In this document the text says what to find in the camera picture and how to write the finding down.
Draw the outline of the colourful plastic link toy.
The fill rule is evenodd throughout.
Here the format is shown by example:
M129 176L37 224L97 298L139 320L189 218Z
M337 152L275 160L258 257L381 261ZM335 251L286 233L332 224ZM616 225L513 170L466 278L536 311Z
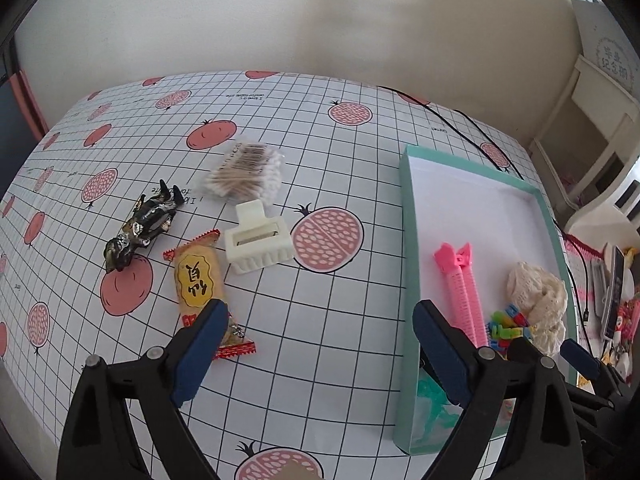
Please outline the colourful plastic link toy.
M515 339L532 339L532 331L527 318L514 304L509 304L503 310L495 311L486 324L486 332L489 347L502 356L506 356L511 342Z

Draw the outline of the orange rice cracker packet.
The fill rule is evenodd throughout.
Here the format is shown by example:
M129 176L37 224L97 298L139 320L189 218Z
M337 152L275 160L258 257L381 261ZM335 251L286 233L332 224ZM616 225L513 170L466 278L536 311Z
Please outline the orange rice cracker packet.
M163 258L174 265L180 321L184 327L196 321L210 300L228 304L216 251L219 237L220 232L212 229L163 252ZM254 341L245 336L244 328L228 313L227 329L214 358L231 359L255 352Z

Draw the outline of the cream hair claw clip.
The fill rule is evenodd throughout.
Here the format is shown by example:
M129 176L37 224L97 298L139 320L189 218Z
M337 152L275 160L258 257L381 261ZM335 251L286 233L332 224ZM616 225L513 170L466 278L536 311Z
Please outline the cream hair claw clip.
M294 258L290 229L281 216L267 217L261 200L235 206L238 225L224 231L224 249L237 274L247 274Z

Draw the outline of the black foil candy wrapper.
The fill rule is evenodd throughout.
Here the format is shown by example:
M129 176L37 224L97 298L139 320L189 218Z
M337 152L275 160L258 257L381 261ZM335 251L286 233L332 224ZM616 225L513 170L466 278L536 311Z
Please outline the black foil candy wrapper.
M120 272L129 266L137 249L147 248L160 234L170 229L178 208L183 204L180 188L177 185L170 188L164 180L160 180L160 192L150 197L141 194L117 235L105 244L105 272Z

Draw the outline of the cotton swab bag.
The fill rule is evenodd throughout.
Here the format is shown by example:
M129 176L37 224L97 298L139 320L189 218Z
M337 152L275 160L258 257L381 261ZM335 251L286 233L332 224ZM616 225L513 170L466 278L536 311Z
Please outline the cotton swab bag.
M240 141L224 154L204 179L203 188L238 203L260 200L271 205L282 186L284 156L273 146Z

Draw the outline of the pink hair roller clip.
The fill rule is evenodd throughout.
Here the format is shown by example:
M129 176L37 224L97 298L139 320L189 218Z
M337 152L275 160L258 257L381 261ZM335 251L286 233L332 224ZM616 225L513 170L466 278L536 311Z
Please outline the pink hair roller clip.
M444 243L434 252L445 279L452 315L451 324L462 330L476 348L488 346L483 307L472 268L472 246L456 249Z

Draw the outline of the cream lace scrunchie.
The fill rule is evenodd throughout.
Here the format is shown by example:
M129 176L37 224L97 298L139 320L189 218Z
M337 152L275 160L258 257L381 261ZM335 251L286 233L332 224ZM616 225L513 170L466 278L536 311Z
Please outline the cream lace scrunchie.
M524 314L534 346L546 356L556 356L566 334L564 282L541 266L520 261L506 279L506 298Z

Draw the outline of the teal cardboard tray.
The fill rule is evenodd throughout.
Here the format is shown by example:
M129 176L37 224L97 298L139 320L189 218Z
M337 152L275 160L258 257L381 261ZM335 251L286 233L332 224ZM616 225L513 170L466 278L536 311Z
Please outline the teal cardboard tray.
M484 316L509 301L509 272L520 262L540 266L563 282L568 275L561 237L546 196L524 180L478 162L409 145L399 164L404 220L405 317L394 443L416 456L437 453L460 414L435 389L423 396L419 382L420 344L410 318L429 299L447 320L454 319L450 293L434 255L443 244L471 248L471 269Z

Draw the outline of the black smartphone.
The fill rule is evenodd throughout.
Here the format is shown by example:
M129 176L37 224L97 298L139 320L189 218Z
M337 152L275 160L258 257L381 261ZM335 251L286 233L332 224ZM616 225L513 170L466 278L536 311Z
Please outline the black smartphone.
M624 279L624 255L615 245L605 247L605 263L608 269L608 286L605 289L603 312L601 318L601 337L611 341L614 336L617 311L622 299Z

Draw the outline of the grey remote control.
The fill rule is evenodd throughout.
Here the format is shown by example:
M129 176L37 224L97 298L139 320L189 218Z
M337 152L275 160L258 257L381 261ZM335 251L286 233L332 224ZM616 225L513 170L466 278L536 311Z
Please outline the grey remote control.
M590 268L594 312L597 318L602 318L606 293L605 267L600 259L593 259Z

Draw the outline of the pomegranate grid tablecloth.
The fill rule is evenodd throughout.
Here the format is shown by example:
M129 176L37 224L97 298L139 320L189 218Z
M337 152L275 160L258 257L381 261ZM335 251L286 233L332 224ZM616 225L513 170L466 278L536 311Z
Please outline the pomegranate grid tablecloth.
M1 200L1 366L54 454L80 381L163 363L224 479L285 466L419 479L459 410L424 384L414 305L471 320L521 261L566 272L524 148L469 114L290 73L163 77L77 102Z

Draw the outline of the white shelf unit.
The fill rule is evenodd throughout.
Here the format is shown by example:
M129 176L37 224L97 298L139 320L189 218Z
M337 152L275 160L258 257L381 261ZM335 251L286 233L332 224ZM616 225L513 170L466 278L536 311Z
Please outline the white shelf unit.
M578 56L528 151L559 216L604 193L639 145L639 101Z

